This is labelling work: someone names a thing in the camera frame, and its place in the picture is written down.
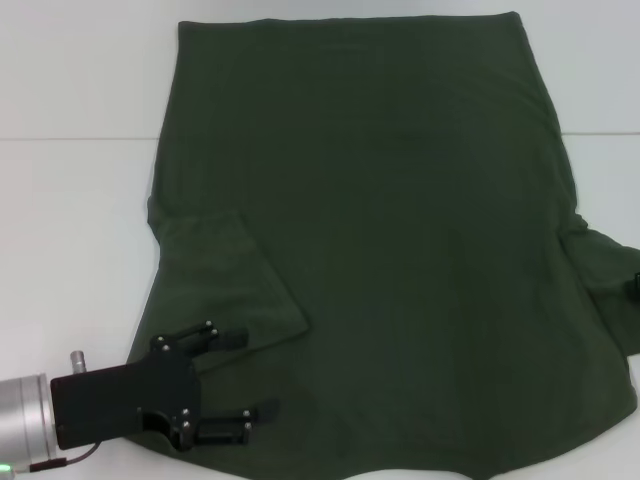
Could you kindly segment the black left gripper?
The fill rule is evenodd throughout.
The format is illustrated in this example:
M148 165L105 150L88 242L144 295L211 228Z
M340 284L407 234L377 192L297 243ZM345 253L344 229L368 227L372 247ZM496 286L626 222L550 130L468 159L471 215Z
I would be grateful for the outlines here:
M68 450L143 432L163 435L178 451L245 445L256 425L273 422L280 402L217 411L201 419L201 385L193 359L248 345L246 328L211 321L151 342L140 360L50 381L57 443Z

